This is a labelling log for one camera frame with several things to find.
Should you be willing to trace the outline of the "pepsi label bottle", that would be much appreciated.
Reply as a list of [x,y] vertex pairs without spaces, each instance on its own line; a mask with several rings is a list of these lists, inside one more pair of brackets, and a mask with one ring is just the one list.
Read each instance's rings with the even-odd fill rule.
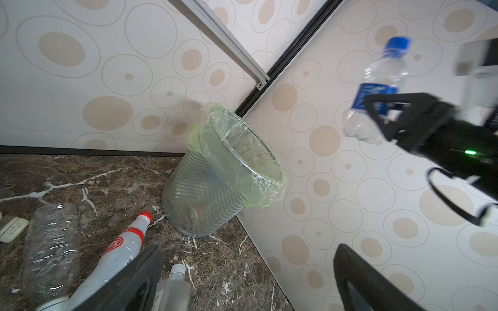
[[411,40],[397,36],[387,41],[381,58],[365,69],[363,83],[359,85],[348,114],[343,121],[342,131],[347,137],[374,143],[379,139],[379,130],[368,115],[364,105],[369,95],[391,95],[400,92],[408,75],[405,56]]

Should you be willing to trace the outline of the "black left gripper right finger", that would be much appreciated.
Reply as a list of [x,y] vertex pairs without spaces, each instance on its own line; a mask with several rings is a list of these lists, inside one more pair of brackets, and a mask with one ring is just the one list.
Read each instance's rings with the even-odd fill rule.
[[350,246],[340,244],[333,259],[345,310],[422,310]]

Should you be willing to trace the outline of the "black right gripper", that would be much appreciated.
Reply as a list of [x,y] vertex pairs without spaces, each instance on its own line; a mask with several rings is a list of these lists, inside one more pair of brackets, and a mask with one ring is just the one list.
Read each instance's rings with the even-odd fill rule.
[[455,106],[428,93],[369,95],[364,107],[387,141],[497,199],[497,108],[476,126],[452,119]]

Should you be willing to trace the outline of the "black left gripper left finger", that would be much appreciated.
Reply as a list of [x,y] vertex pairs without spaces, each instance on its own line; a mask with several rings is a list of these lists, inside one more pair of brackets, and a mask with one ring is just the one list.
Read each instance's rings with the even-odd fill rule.
[[149,246],[76,311],[152,310],[162,273],[161,247]]

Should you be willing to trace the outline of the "red cap white bottle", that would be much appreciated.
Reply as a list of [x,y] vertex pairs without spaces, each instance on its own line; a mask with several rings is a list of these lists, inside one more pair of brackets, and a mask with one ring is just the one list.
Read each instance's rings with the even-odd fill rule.
[[72,296],[66,294],[36,307],[36,310],[73,310],[95,294],[140,253],[153,215],[144,211],[106,249],[94,271]]

